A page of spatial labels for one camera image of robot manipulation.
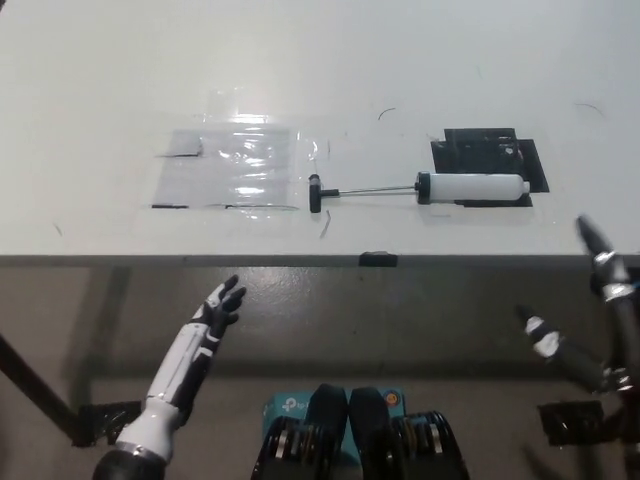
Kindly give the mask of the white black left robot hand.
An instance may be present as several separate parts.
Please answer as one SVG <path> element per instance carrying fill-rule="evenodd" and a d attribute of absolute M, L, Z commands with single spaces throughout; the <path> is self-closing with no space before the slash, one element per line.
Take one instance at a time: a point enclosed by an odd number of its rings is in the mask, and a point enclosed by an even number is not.
<path fill-rule="evenodd" d="M 214 289 L 168 349 L 146 394 L 141 415 L 126 426 L 116 447 L 169 463 L 174 435 L 188 420 L 227 328 L 239 319 L 246 289 L 233 275 Z"/>

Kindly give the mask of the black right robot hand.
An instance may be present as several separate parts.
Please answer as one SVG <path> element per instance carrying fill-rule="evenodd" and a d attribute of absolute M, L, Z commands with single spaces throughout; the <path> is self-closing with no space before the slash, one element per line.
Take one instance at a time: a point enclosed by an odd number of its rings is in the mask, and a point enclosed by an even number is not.
<path fill-rule="evenodd" d="M 594 393 L 630 391 L 639 386 L 637 289 L 623 257 L 592 219 L 578 216 L 576 229 L 591 257 L 592 276 L 612 321 L 611 360 L 595 359 L 530 307 L 518 305 L 515 312 L 533 351 L 571 381 Z"/>

